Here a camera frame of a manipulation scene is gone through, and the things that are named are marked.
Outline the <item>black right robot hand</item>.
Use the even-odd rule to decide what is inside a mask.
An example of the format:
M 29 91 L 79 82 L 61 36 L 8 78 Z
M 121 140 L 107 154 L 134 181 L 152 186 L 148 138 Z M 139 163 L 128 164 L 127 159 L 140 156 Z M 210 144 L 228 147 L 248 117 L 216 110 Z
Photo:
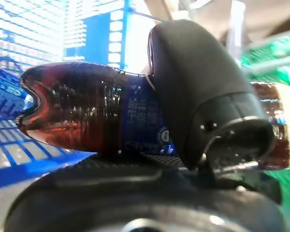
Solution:
M 225 48 L 189 20 L 148 37 L 149 73 L 88 62 L 32 67 L 28 137 L 91 152 L 24 189 L 6 232 L 287 232 L 276 132 Z

